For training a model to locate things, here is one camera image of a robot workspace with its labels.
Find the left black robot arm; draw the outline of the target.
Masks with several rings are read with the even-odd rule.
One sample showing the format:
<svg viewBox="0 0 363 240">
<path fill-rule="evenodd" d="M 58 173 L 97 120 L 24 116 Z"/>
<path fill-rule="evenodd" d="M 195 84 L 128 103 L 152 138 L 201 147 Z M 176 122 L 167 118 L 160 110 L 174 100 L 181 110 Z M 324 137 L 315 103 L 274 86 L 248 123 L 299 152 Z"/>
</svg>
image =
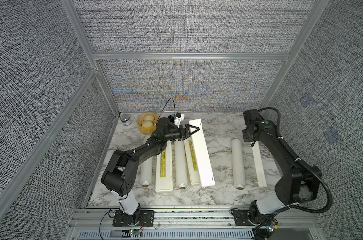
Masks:
<svg viewBox="0 0 363 240">
<path fill-rule="evenodd" d="M 140 214 L 140 204 L 131 193 L 139 165 L 151 157 L 160 155 L 169 141 L 184 141 L 201 132 L 201 127 L 190 124 L 177 126 L 168 118 L 160 118 L 156 123 L 156 130 L 143 145 L 128 151 L 113 152 L 102 174 L 101 183 L 107 190 L 117 194 L 123 214 L 129 217 Z"/>
</svg>

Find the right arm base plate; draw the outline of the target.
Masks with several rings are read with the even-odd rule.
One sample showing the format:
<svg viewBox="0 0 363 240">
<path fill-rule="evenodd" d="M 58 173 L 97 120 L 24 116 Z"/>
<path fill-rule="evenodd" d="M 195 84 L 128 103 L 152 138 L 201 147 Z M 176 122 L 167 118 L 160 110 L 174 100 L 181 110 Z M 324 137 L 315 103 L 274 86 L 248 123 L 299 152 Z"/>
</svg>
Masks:
<svg viewBox="0 0 363 240">
<path fill-rule="evenodd" d="M 238 208 L 231 209 L 230 214 L 233 216 L 236 226 L 260 226 L 275 217 L 275 214 L 261 215 L 254 210 L 249 213 L 249 210 Z"/>
</svg>

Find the small silver tin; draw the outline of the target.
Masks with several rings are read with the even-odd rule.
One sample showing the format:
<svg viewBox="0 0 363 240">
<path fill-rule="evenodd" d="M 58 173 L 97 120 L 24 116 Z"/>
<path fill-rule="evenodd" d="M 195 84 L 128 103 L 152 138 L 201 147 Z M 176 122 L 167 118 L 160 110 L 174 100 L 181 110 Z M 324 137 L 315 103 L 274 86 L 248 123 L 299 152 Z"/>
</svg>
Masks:
<svg viewBox="0 0 363 240">
<path fill-rule="evenodd" d="M 119 116 L 120 121 L 124 126 L 129 126 L 131 124 L 131 116 L 130 114 L 121 114 Z"/>
</svg>

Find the yellow bowl with buns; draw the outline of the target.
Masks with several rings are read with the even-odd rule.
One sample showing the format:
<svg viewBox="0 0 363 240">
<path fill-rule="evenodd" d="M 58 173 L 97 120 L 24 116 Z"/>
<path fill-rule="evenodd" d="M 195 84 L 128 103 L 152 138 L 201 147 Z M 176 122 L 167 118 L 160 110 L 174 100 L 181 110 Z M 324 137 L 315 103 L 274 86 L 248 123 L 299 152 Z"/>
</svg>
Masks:
<svg viewBox="0 0 363 240">
<path fill-rule="evenodd" d="M 156 130 L 158 116 L 155 113 L 143 113 L 137 120 L 138 130 L 145 135 L 151 135 Z"/>
</svg>

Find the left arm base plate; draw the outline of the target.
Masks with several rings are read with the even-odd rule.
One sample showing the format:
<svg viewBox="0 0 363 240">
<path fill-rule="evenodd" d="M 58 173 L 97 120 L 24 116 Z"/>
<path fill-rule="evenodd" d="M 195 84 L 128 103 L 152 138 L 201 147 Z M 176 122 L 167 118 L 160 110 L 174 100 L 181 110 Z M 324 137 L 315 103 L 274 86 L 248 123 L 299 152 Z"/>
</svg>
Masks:
<svg viewBox="0 0 363 240">
<path fill-rule="evenodd" d="M 152 227 L 154 211 L 137 210 L 133 215 L 128 215 L 118 210 L 113 216 L 113 227 Z"/>
</svg>

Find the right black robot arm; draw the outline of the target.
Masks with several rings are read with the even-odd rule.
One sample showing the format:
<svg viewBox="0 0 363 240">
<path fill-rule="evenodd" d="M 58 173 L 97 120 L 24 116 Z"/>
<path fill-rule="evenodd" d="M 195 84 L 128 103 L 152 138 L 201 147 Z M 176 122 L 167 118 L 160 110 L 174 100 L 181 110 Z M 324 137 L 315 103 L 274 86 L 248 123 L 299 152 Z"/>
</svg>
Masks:
<svg viewBox="0 0 363 240">
<path fill-rule="evenodd" d="M 242 131 L 245 142 L 251 142 L 255 147 L 261 142 L 272 154 L 281 174 L 274 187 L 274 192 L 261 200 L 251 203 L 248 211 L 249 221 L 260 226 L 268 219 L 281 212 L 297 209 L 308 213 L 319 214 L 329 209 L 308 209 L 301 203 L 317 198 L 321 180 L 318 167 L 311 167 L 303 161 L 285 141 L 280 133 L 280 123 L 266 120 L 257 109 L 243 113 L 246 128 Z"/>
</svg>

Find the white wrap dispenser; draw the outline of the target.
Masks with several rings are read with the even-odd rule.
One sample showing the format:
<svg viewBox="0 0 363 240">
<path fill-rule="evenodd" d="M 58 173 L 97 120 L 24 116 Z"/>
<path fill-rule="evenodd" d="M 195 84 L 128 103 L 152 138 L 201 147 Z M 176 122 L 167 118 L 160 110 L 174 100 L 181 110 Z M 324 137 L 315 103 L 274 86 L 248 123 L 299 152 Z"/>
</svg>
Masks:
<svg viewBox="0 0 363 240">
<path fill-rule="evenodd" d="M 261 159 L 259 142 L 254 143 L 254 145 L 252 147 L 252 153 L 253 153 L 253 159 L 254 159 L 254 164 L 255 164 L 255 171 L 256 171 L 258 186 L 260 188 L 266 188 L 267 183 L 266 183 L 264 168 L 263 168 L 262 159 Z"/>
<path fill-rule="evenodd" d="M 168 141 L 165 150 L 156 156 L 155 191 L 157 193 L 173 190 L 172 142 Z"/>
<path fill-rule="evenodd" d="M 190 183 L 203 188 L 215 186 L 202 120 L 190 120 L 189 124 L 200 128 L 195 135 L 183 141 Z"/>
</svg>

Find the plastic wrap roll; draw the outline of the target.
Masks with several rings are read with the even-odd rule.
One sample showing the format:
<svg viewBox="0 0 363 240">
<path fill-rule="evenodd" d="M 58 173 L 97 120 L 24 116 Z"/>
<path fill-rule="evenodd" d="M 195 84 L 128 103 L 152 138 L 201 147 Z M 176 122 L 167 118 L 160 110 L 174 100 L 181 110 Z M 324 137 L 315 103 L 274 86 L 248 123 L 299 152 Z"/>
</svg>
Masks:
<svg viewBox="0 0 363 240">
<path fill-rule="evenodd" d="M 153 157 L 150 157 L 141 164 L 140 184 L 143 187 L 149 187 L 152 184 L 152 162 Z"/>
<path fill-rule="evenodd" d="M 175 156 L 175 178 L 176 186 L 180 190 L 184 190 L 188 186 L 186 158 L 183 141 L 174 142 L 174 156 Z"/>
<path fill-rule="evenodd" d="M 233 185 L 237 190 L 243 190 L 245 187 L 245 170 L 242 144 L 240 139 L 233 139 L 231 141 L 231 150 Z"/>
</svg>

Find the aluminium mounting rail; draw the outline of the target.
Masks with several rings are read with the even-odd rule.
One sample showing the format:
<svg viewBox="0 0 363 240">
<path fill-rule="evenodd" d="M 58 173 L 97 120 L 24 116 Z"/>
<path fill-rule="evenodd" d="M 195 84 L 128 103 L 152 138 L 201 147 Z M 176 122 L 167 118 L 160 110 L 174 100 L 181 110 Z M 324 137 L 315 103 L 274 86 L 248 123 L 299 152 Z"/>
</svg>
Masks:
<svg viewBox="0 0 363 240">
<path fill-rule="evenodd" d="M 235 228 L 235 218 L 230 208 L 150 208 L 154 211 L 153 228 Z M 70 220 L 70 229 L 112 227 L 113 219 L 108 209 L 78 209 Z M 314 214 L 288 210 L 275 217 L 279 228 L 320 228 Z"/>
</svg>

